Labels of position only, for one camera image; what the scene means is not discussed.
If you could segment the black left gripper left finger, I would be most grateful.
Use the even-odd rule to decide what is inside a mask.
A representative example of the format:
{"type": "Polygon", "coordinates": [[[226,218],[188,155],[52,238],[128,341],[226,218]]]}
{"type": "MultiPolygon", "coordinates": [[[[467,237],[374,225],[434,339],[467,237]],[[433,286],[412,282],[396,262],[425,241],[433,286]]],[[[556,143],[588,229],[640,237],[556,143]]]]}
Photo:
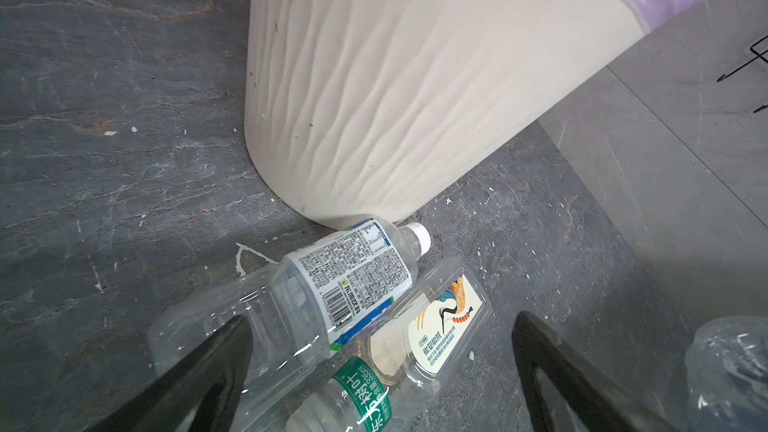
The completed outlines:
{"type": "Polygon", "coordinates": [[[253,350],[250,321],[237,315],[92,431],[228,431],[253,350]]]}

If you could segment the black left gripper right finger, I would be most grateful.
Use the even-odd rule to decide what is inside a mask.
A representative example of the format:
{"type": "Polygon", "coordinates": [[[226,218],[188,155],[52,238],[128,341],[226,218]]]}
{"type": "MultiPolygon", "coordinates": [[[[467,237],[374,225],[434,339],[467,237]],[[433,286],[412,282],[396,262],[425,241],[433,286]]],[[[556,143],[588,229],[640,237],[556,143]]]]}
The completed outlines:
{"type": "Polygon", "coordinates": [[[532,428],[555,431],[555,416],[539,380],[548,377],[590,431],[673,431],[675,428],[632,398],[530,311],[520,312],[511,332],[515,363],[532,428]]]}

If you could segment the clear bottle white barcode label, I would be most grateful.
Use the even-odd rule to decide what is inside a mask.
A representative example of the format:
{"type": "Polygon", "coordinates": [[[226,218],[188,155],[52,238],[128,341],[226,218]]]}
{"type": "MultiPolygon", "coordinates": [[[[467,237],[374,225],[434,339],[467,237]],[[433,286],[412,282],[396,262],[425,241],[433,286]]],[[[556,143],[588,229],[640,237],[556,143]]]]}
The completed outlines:
{"type": "Polygon", "coordinates": [[[232,428],[244,431],[417,281],[427,228],[367,218],[170,307],[150,326],[164,374],[235,316],[250,322],[252,355],[232,428]]]}

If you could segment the crushed bottle blue label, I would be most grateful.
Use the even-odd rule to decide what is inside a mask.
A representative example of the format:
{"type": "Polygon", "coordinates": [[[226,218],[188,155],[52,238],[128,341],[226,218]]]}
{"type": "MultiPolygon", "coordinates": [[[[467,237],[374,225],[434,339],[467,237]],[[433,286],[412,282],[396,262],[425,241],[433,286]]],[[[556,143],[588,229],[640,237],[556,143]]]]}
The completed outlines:
{"type": "Polygon", "coordinates": [[[692,431],[767,429],[767,319],[729,316],[695,332],[685,355],[692,431]]]}

